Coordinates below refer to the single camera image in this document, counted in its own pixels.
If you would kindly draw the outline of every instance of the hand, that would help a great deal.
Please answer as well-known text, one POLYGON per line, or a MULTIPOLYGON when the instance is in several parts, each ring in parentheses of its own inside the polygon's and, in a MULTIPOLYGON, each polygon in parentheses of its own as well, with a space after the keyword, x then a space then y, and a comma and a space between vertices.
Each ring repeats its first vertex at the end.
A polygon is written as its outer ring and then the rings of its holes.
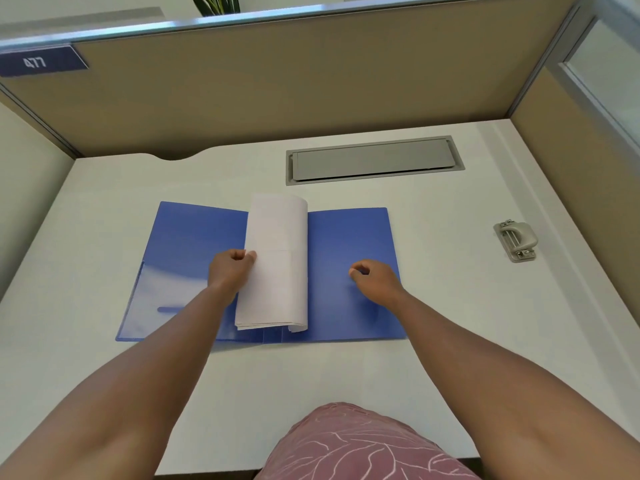
POLYGON ((353 263, 349 276, 364 296, 390 310, 406 293, 393 269, 380 261, 363 259, 353 263))
POLYGON ((216 289, 230 305, 244 286, 258 255, 255 251, 229 249, 216 254, 209 265, 209 288, 216 289))

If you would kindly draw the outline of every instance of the white paper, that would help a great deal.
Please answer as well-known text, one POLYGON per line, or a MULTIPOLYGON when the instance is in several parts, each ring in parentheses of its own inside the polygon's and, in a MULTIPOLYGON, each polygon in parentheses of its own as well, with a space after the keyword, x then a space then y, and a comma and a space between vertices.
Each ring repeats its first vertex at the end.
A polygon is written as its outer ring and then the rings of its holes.
POLYGON ((238 295, 238 330, 288 325, 307 329, 307 201, 254 194, 244 249, 258 259, 238 295))

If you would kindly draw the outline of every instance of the blue sign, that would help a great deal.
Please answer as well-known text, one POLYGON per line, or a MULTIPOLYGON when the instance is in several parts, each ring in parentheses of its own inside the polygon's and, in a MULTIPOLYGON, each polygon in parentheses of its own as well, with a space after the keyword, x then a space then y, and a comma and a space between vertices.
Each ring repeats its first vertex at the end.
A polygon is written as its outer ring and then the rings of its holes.
POLYGON ((0 77, 89 69, 71 45, 0 54, 0 77))

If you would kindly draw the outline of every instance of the pink patterned shirt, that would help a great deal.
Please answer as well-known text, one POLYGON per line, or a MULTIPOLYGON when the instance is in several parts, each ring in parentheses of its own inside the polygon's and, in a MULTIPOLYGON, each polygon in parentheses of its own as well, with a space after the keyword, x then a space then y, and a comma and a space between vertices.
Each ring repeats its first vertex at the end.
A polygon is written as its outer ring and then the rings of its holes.
POLYGON ((409 426, 353 404, 311 412, 279 441, 256 480, 478 479, 409 426))

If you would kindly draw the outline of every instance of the glass panel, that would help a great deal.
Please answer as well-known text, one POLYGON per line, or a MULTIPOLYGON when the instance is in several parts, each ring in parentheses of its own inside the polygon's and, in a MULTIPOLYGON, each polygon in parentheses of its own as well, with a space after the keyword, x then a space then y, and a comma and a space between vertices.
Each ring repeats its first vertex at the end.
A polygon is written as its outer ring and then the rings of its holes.
POLYGON ((640 144, 640 54, 598 21, 567 67, 640 144))

